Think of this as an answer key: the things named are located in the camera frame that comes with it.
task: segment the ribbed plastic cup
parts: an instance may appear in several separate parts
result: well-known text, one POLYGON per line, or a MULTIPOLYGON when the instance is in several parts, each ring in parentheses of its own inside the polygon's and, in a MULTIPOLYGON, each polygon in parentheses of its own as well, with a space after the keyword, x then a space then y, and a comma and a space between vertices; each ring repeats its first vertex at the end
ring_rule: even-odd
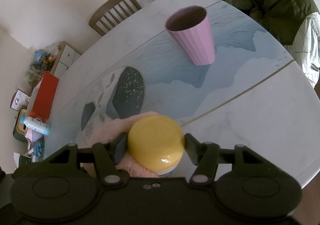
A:
POLYGON ((214 62, 215 50, 205 8, 190 6, 179 9, 167 19, 165 29, 195 65, 214 62))

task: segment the pink cloth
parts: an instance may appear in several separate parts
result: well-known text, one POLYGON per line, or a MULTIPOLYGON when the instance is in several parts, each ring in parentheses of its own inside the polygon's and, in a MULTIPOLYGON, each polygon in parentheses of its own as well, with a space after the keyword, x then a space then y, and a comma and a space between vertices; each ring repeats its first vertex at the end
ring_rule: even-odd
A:
MULTIPOLYGON (((101 126, 91 137, 88 142, 88 146, 92 147, 93 144, 98 142, 111 142, 116 139, 122 132, 129 132, 131 127, 139 119, 157 114, 156 112, 146 112, 139 115, 135 115, 126 119, 115 119, 105 123, 101 126)), ((158 177, 154 172, 149 171, 142 165, 138 164, 128 152, 124 154, 120 164, 116 168, 127 171, 132 177, 158 177)))

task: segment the wooden chair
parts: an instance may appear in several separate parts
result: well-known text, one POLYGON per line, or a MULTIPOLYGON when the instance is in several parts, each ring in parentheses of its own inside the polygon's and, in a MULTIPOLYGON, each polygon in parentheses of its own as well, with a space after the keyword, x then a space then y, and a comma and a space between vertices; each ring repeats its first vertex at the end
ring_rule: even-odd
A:
POLYGON ((108 0, 93 14, 89 21, 89 26, 98 34, 104 36, 108 31, 140 9, 141 6, 137 0, 108 0))

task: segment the bottle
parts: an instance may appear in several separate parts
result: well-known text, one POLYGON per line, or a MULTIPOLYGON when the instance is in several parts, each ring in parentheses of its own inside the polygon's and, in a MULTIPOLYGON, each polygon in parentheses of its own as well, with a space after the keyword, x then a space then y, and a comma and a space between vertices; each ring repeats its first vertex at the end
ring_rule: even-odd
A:
POLYGON ((26 117, 22 115, 20 118, 20 123, 25 124, 28 128, 37 131, 45 136, 49 135, 50 126, 32 117, 26 117))

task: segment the round yellow container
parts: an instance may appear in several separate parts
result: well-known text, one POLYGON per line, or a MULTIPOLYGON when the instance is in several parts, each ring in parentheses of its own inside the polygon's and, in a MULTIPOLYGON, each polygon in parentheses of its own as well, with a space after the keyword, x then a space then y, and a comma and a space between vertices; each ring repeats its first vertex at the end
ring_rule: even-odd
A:
POLYGON ((146 116, 138 120, 128 134, 128 152, 132 158, 159 176, 178 165, 183 150, 182 129, 166 116, 146 116))

